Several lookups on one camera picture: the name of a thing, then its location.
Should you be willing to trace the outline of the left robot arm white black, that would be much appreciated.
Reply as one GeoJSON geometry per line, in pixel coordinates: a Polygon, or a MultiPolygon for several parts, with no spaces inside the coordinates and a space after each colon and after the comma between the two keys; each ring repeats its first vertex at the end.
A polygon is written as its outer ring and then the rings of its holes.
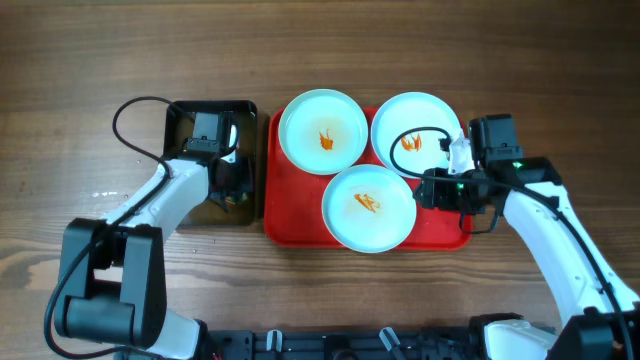
{"type": "Polygon", "coordinates": [[[44,314],[51,350],[73,358],[56,344],[60,335],[106,343],[120,356],[213,355],[206,325],[167,305],[164,243],[194,208],[211,200],[239,142],[237,115],[198,113],[181,157],[160,159],[154,176],[119,208],[67,225],[58,282],[44,314]]]}

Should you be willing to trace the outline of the green yellow sponge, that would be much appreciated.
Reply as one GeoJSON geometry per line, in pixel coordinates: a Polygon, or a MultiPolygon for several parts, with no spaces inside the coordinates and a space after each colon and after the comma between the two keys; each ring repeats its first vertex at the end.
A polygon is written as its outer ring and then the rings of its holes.
{"type": "Polygon", "coordinates": [[[249,200],[249,194],[246,192],[224,193],[223,200],[226,204],[239,205],[249,200]]]}

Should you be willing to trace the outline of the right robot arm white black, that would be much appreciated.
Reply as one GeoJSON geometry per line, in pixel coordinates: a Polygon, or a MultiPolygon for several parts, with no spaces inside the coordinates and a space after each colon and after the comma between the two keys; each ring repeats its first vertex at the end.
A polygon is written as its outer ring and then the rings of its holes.
{"type": "Polygon", "coordinates": [[[554,297],[557,335],[515,315],[476,317],[476,355],[483,359],[636,359],[639,296],[608,265],[544,157],[527,158],[509,115],[469,123],[473,167],[423,172],[414,191],[423,208],[474,215],[487,206],[524,241],[554,297]]]}

